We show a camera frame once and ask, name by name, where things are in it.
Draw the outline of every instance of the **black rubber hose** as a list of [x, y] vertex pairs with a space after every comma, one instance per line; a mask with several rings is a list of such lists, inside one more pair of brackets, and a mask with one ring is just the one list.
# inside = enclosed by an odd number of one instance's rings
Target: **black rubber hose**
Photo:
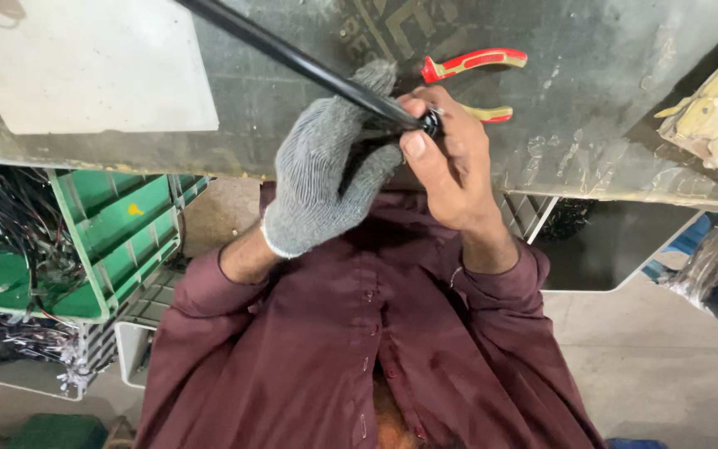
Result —
[[229, 6], [217, 0], [176, 1], [218, 28], [272, 57], [276, 62], [306, 76], [355, 105], [396, 123], [404, 130], [423, 129], [431, 136], [437, 134], [439, 121], [436, 120], [435, 114], [427, 114], [427, 120], [412, 117], [412, 114], [406, 112], [392, 99], [376, 95], [372, 90], [345, 79], [344, 76], [326, 68], [300, 49], [273, 35]]

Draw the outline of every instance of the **person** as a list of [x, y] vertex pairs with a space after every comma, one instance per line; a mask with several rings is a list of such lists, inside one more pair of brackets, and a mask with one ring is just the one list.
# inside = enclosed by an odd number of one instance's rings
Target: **person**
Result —
[[[354, 79], [389, 95], [395, 67]], [[175, 287], [135, 447], [604, 447], [543, 314], [548, 260], [493, 200], [484, 127], [441, 87], [399, 101], [441, 109], [440, 144], [357, 150], [369, 113], [342, 98], [298, 118], [261, 225]], [[378, 194], [401, 149], [424, 194]]]

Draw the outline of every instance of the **shirt sleeve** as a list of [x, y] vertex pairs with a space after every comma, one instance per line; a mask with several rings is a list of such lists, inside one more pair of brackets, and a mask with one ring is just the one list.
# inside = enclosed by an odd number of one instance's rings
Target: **shirt sleeve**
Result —
[[507, 379], [509, 394], [519, 403], [532, 401], [531, 409], [553, 411], [543, 419], [569, 413], [580, 423], [572, 428], [583, 429], [590, 440], [600, 441], [553, 337], [553, 322], [543, 313], [539, 290], [550, 262], [529, 244], [518, 240], [517, 245], [519, 261], [512, 269], [481, 274], [464, 268], [461, 237], [456, 237], [441, 253], [444, 276], [451, 276], [453, 289], [466, 296], [466, 325], [490, 369]]
[[266, 279], [240, 284], [224, 275], [219, 263], [222, 250], [195, 258], [174, 287], [171, 307], [165, 311], [152, 345], [135, 447], [151, 445], [202, 359], [223, 346], [231, 353], [236, 336], [252, 320], [248, 308], [265, 295]]

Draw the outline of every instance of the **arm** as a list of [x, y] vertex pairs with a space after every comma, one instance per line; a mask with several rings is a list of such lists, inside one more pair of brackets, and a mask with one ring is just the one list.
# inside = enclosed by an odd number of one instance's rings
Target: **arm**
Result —
[[404, 134], [401, 148], [428, 193], [434, 218], [461, 231], [445, 244], [440, 262], [443, 276], [467, 296], [467, 326], [484, 359], [512, 380], [513, 394], [525, 398], [547, 385], [561, 398], [556, 407], [565, 404], [588, 422], [552, 322], [543, 314], [539, 290], [550, 264], [542, 252], [513, 239], [504, 225], [492, 196], [483, 126], [441, 87], [418, 88], [400, 101], [418, 117], [427, 105], [444, 110], [445, 138], [439, 145], [418, 131]]
[[[354, 81], [389, 95], [395, 71], [392, 64], [374, 62], [360, 69]], [[350, 157], [367, 115], [339, 98], [315, 101], [278, 150], [276, 198], [262, 226], [191, 262], [156, 334], [135, 447], [150, 446], [160, 432], [167, 447], [183, 446], [168, 441], [187, 434], [187, 429], [174, 429], [174, 413], [198, 409], [207, 393], [186, 390], [186, 385], [207, 373], [211, 378], [213, 372], [222, 372], [239, 336], [251, 324], [248, 308], [266, 297], [273, 266], [364, 220], [384, 179], [401, 163], [395, 146], [379, 148], [365, 158]], [[343, 179], [347, 172], [351, 178]]]
[[194, 372], [216, 347], [226, 347], [221, 356], [231, 352], [235, 337], [251, 323], [248, 307], [263, 299], [267, 273], [277, 261], [255, 226], [190, 263], [156, 333], [135, 447], [150, 446], [163, 426], [172, 426], [169, 416], [185, 384], [194, 382]]
[[234, 282], [256, 284], [267, 277], [279, 260], [267, 246], [259, 227], [254, 226], [221, 251], [220, 269]]

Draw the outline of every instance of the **fingernail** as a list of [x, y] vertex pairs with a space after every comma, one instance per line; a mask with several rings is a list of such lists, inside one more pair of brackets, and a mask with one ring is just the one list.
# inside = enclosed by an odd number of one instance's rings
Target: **fingernail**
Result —
[[415, 133], [404, 142], [404, 145], [401, 146], [401, 148], [404, 149], [406, 155], [410, 158], [419, 159], [425, 151], [425, 141], [422, 136]]

